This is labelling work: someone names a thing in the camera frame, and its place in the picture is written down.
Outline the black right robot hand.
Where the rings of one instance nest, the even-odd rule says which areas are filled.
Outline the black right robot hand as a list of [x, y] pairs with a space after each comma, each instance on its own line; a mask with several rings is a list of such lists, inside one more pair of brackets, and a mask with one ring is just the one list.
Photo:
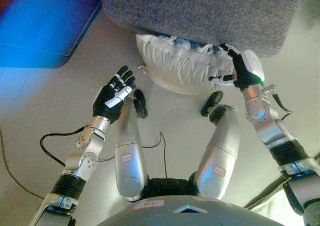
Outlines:
[[225, 75], [210, 75], [209, 82], [220, 85], [234, 85], [241, 91], [251, 85], [264, 85], [264, 71], [261, 61], [255, 52], [252, 50], [240, 51], [226, 43], [219, 45], [218, 51], [231, 58], [232, 70]]

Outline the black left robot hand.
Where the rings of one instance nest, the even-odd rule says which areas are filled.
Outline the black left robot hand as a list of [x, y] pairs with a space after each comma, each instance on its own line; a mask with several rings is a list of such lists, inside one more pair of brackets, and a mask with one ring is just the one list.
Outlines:
[[132, 70], [126, 65], [121, 67], [98, 92], [93, 103], [93, 117], [104, 117], [110, 124], [116, 122], [120, 117], [124, 100], [135, 87]]

